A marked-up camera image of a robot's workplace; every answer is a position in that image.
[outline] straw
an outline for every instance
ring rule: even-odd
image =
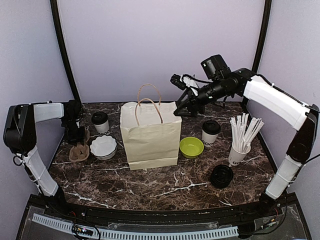
[[[230,120],[233,147],[240,153],[245,153],[248,151],[251,142],[264,125],[261,118],[254,117],[247,127],[248,117],[248,113],[243,113],[242,115],[236,116],[236,118],[231,117]]]

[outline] black cup lid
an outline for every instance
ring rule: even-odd
[[[227,187],[234,178],[234,172],[227,165],[216,166],[210,176],[210,182],[218,189]]]
[[[103,111],[97,111],[92,115],[91,122],[94,125],[101,125],[108,121],[108,115]]]
[[[202,130],[210,135],[216,135],[221,132],[221,126],[217,121],[208,120],[202,125]]]

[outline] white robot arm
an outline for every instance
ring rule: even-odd
[[[220,55],[211,56],[201,65],[208,79],[213,82],[198,80],[187,74],[182,76],[174,74],[171,77],[172,84],[185,90],[176,102],[177,109],[174,112],[176,116],[196,117],[198,112],[204,113],[206,104],[238,94],[270,109],[297,130],[281,166],[265,192],[261,194],[262,208],[270,208],[310,157],[316,139],[319,108],[316,105],[309,106],[290,96],[262,75],[257,75],[246,68],[231,72]],[[195,89],[191,86],[190,80],[209,84]]]
[[[60,190],[57,194],[60,187],[50,176],[39,155],[36,145],[36,123],[61,119],[66,139],[75,145],[83,142],[85,136],[84,127],[77,125],[80,111],[81,104],[75,100],[66,103],[23,104],[9,108],[3,135],[4,143],[15,154],[14,163],[24,166],[30,180],[46,197],[60,195],[59,198],[64,200],[63,191]]]

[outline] white bowl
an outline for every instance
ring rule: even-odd
[[[117,141],[112,136],[98,136],[90,145],[91,153],[100,160],[112,158],[117,151]]]
[[[117,149],[115,149],[112,153],[110,153],[107,156],[96,156],[94,155],[97,159],[99,160],[109,160],[112,159],[114,157],[114,155],[116,155]]]

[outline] white wall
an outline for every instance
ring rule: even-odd
[[[50,1],[0,1],[0,130],[9,106],[72,99],[52,20]],[[63,135],[61,121],[37,126],[39,152],[48,166]],[[16,239],[31,193],[37,193],[23,167],[0,141],[1,239]]]
[[[320,106],[320,1],[273,1],[259,73],[298,99]],[[254,102],[249,110],[265,122],[262,135],[279,166],[295,131]],[[320,153],[320,132],[311,156]],[[301,171],[295,191],[313,239],[320,239],[320,159]]]
[[[206,80],[200,63],[216,54],[232,70],[251,68],[264,8],[263,0],[58,2],[83,102],[135,101],[144,83],[177,100],[182,91],[171,76]],[[142,94],[158,98],[151,87]]]

